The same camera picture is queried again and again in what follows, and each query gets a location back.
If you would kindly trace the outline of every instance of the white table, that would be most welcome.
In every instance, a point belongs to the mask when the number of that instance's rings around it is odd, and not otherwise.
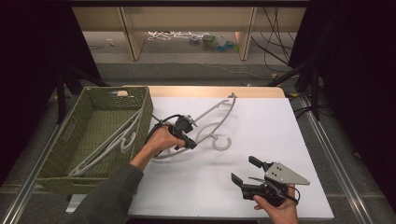
[[[152,97],[154,115],[164,119],[183,114],[198,117],[226,98]],[[212,121],[220,121],[227,106],[199,120],[195,134]],[[233,111],[216,131],[219,145],[226,137],[233,142],[226,151],[213,149],[206,139],[188,150],[162,161],[151,161],[129,210],[134,217],[260,219],[268,217],[255,211],[253,201],[243,200],[240,188],[231,181],[231,173],[245,183],[260,184],[249,176],[263,178],[264,172],[248,162],[248,156],[262,161],[280,161],[310,180],[309,186],[296,186],[301,192],[298,216],[301,219],[333,218],[304,139],[286,98],[237,98]],[[74,195],[67,212],[73,212],[84,195]]]

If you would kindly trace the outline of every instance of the green object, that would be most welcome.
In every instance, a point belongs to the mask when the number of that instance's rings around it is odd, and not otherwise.
[[[130,151],[115,150],[84,176],[68,176],[139,108],[142,115]],[[148,87],[85,88],[55,137],[36,182],[55,193],[87,194],[140,151],[149,132],[152,111]]]
[[[214,35],[203,35],[202,41],[204,43],[204,47],[213,48],[216,42],[216,37]]]
[[[238,46],[237,46],[237,45],[234,45],[234,46],[233,46],[233,50],[235,50],[236,52],[239,52]]]

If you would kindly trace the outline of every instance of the hand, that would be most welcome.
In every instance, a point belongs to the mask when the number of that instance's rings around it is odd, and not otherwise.
[[[289,196],[294,197],[294,185],[290,185]],[[291,224],[298,223],[296,203],[286,199],[279,207],[273,207],[264,198],[255,195],[253,200],[257,203],[254,209],[264,209],[274,224]]]
[[[169,133],[168,126],[163,125],[152,134],[142,150],[132,159],[131,164],[143,171],[154,155],[172,146],[184,147],[184,141],[175,138]]]
[[[184,147],[184,141],[170,134],[166,124],[157,129],[145,145],[145,147],[151,148],[154,155],[173,146]]]

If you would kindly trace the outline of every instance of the white wire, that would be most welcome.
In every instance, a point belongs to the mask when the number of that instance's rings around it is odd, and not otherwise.
[[[166,41],[171,40],[172,37],[188,39],[190,35],[193,35],[190,31],[188,31],[185,34],[183,34],[181,32],[176,33],[176,32],[173,32],[173,31],[169,32],[169,33],[166,33],[166,32],[148,32],[148,34],[151,35],[148,38],[148,40],[161,39],[161,40],[166,40]]]
[[[150,57],[150,59],[151,59],[152,61],[154,61],[155,63],[181,63],[181,62],[175,62],[175,61],[158,62],[158,61],[156,61],[156,60],[150,55],[150,53],[146,50],[145,47],[142,47],[142,49],[148,54],[148,56]],[[216,65],[209,65],[209,64],[206,64],[206,63],[196,63],[196,64],[199,64],[199,65],[205,66],[205,67],[219,68],[219,69],[222,69],[222,70],[224,70],[224,71],[226,71],[226,72],[228,72],[228,73],[231,73],[231,74],[247,74],[247,75],[251,75],[251,76],[259,77],[259,78],[274,79],[273,77],[261,77],[261,76],[259,76],[259,75],[255,75],[255,74],[252,74],[252,73],[249,73],[249,72],[233,72],[233,71],[227,70],[227,69],[225,69],[225,68],[223,68],[223,67],[216,66]]]

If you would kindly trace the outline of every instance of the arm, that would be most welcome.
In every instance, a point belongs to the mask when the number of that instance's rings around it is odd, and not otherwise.
[[[167,126],[158,129],[142,150],[111,176],[96,186],[81,202],[68,223],[124,223],[131,206],[134,190],[143,177],[143,170],[159,151],[171,146],[183,147],[184,142],[175,138]]]
[[[294,185],[290,185],[292,188],[289,188],[289,196],[294,197]],[[274,224],[297,224],[297,209],[296,203],[286,199],[279,207],[273,207],[269,204],[264,198],[255,195],[253,200],[257,203],[254,206],[254,209],[260,210],[264,209]]]

